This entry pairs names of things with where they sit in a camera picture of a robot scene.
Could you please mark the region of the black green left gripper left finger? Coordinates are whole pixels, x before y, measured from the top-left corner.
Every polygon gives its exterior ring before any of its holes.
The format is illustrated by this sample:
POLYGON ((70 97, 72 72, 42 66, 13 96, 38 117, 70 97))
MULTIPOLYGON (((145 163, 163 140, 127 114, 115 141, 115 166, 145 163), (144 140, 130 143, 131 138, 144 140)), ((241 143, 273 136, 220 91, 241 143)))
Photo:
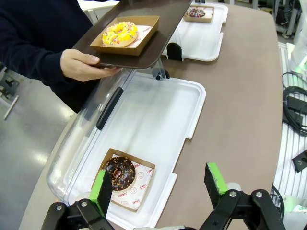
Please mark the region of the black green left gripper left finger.
POLYGON ((43 230, 112 230, 106 215, 113 189, 110 175, 100 170, 88 198, 68 206, 61 202, 50 205, 43 230))

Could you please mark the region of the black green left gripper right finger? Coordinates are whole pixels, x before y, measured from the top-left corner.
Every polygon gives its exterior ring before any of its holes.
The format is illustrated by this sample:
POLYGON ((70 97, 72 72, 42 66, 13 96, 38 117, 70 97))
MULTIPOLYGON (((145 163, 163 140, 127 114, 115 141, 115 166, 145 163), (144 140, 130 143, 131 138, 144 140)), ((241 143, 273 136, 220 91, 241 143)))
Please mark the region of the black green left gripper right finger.
POLYGON ((285 226, 270 194, 263 189, 250 195, 229 189, 216 163, 205 165, 204 183, 213 211, 201 230, 226 230, 231 221, 241 219, 249 230, 284 230, 285 226))

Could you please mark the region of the person's bare hand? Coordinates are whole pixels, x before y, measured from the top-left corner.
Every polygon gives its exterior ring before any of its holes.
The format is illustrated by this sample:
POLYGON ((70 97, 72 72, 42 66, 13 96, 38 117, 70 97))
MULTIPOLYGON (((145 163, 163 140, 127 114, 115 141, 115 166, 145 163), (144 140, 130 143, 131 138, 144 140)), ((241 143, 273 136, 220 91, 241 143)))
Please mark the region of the person's bare hand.
POLYGON ((122 68, 97 68, 100 59, 96 56, 84 54, 76 49, 66 49, 60 58, 60 67, 65 77, 86 82, 114 76, 122 68))

